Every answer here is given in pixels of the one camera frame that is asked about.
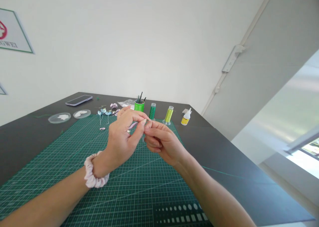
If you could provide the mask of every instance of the pink scrunchie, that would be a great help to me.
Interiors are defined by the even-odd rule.
[[[98,153],[92,154],[89,157],[86,158],[84,165],[86,170],[86,175],[84,177],[86,181],[86,186],[89,188],[101,188],[104,185],[106,185],[107,181],[109,180],[110,173],[108,173],[105,177],[102,178],[95,178],[93,175],[93,164],[91,162],[92,159],[97,157],[102,151],[99,151]]]

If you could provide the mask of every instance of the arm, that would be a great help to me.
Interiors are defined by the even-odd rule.
[[[146,114],[123,108],[118,120],[109,126],[107,148],[92,160],[93,174],[97,178],[115,170],[133,154],[143,135]],[[133,121],[138,121],[133,135],[127,130]],[[80,168],[42,194],[12,212],[0,222],[2,226],[60,226],[80,199],[89,191],[84,180],[85,167]]]
[[[255,227],[240,203],[201,167],[167,126],[149,122],[144,132],[148,149],[183,177],[214,226]]]

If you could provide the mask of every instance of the left hand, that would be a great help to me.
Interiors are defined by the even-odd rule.
[[[127,161],[136,149],[144,133],[148,116],[140,111],[122,108],[117,120],[109,126],[109,138],[106,149],[92,160],[93,174],[97,178],[106,176]],[[133,121],[139,122],[133,135],[127,132]]]

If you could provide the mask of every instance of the forearm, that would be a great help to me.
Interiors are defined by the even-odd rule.
[[[60,226],[89,190],[84,176],[82,167],[11,213],[0,226]]]
[[[183,177],[215,227],[255,226],[240,203],[187,155],[174,168]]]

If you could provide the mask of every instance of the white pipe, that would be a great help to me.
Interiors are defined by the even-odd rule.
[[[263,11],[265,10],[267,4],[268,4],[269,0],[264,0],[262,5],[260,6],[259,10],[257,11],[253,21],[251,22],[250,26],[248,27],[242,41],[240,42],[240,45],[244,45],[249,37],[249,35],[251,34],[251,32],[253,31],[253,29],[255,28],[256,26],[256,23],[257,21],[259,20],[261,14],[263,13]],[[222,84],[223,80],[225,79],[226,75],[227,75],[228,72],[223,72],[222,76],[220,77],[218,83],[216,84],[212,94],[210,95],[201,115],[203,116],[209,106],[209,104],[211,103],[211,101],[213,100],[214,96],[216,93],[219,92],[219,89],[220,89],[220,85]]]

